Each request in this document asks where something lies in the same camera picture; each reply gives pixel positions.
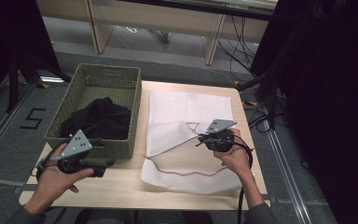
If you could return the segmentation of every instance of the green plastic basket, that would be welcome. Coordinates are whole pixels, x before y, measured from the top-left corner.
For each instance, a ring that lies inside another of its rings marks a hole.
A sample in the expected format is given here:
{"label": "green plastic basket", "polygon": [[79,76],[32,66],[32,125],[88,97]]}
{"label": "green plastic basket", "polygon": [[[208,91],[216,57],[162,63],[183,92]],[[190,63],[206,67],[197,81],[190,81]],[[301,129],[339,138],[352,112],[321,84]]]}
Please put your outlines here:
{"label": "green plastic basket", "polygon": [[62,99],[45,139],[52,147],[58,147],[61,125],[71,114],[86,107],[92,101],[110,97],[114,104],[126,106],[131,111],[130,130],[126,140],[104,139],[101,147],[94,147],[88,158],[131,159],[135,144],[139,104],[141,102],[141,70],[137,67],[118,67],[98,64],[80,64]]}

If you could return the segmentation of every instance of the white cloth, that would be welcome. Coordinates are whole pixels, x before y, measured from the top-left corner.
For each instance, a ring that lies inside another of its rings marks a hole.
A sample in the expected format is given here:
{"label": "white cloth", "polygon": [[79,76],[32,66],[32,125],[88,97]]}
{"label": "white cloth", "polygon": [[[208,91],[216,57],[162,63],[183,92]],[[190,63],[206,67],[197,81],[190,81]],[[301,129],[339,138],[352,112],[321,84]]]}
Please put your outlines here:
{"label": "white cloth", "polygon": [[151,91],[146,137],[146,159],[141,180],[190,193],[213,193],[241,186],[221,166],[198,133],[214,119],[233,119],[229,97],[199,93]]}

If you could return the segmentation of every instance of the wooden table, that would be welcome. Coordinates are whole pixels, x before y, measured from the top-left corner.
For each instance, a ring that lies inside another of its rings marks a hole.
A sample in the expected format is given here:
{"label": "wooden table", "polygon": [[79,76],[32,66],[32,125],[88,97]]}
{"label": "wooden table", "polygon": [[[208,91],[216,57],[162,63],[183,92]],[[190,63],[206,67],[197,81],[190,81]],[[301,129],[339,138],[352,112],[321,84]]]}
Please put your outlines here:
{"label": "wooden table", "polygon": [[[102,178],[86,178],[76,183],[79,192],[67,190],[53,206],[133,208],[133,209],[174,209],[174,210],[236,210],[240,189],[226,190],[209,195],[173,192],[148,185],[140,180],[146,149],[146,127],[148,119],[149,93],[152,90],[183,91],[226,96],[231,98],[236,127],[241,130],[243,140],[254,147],[247,120],[238,92],[235,89],[206,87],[163,82],[142,82],[142,98],[136,132],[133,158],[121,160],[108,168]],[[41,157],[45,158],[51,147],[46,144]],[[267,196],[266,185],[254,150],[253,172],[262,195]],[[36,179],[31,176],[20,196],[20,203],[28,202],[33,194]],[[243,209],[247,209],[244,200]]]}

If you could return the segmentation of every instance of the black cloth backdrop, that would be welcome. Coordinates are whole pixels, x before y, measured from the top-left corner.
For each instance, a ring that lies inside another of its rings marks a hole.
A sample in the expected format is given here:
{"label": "black cloth backdrop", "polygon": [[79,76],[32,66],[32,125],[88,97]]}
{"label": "black cloth backdrop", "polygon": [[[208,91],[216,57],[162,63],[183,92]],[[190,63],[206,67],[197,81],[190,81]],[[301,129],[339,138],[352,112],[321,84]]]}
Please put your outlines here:
{"label": "black cloth backdrop", "polygon": [[[288,3],[280,0],[278,7],[290,9]],[[280,49],[272,39],[287,37],[278,28],[271,23],[260,43],[253,66],[258,75]],[[358,223],[358,1],[347,0],[337,20],[310,20],[308,28],[277,84],[287,96],[290,125],[337,222]]]}

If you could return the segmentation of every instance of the gray sleeve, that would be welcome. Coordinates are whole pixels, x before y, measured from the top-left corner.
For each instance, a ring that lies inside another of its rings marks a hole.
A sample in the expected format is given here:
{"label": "gray sleeve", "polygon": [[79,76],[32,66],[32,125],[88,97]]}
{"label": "gray sleeve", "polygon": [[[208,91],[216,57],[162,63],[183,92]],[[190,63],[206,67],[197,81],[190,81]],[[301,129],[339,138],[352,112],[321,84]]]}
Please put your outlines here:
{"label": "gray sleeve", "polygon": [[279,223],[266,203],[261,203],[249,209],[244,216],[247,224]]}
{"label": "gray sleeve", "polygon": [[10,224],[41,224],[46,220],[45,216],[37,216],[27,212],[22,206],[5,223]]}

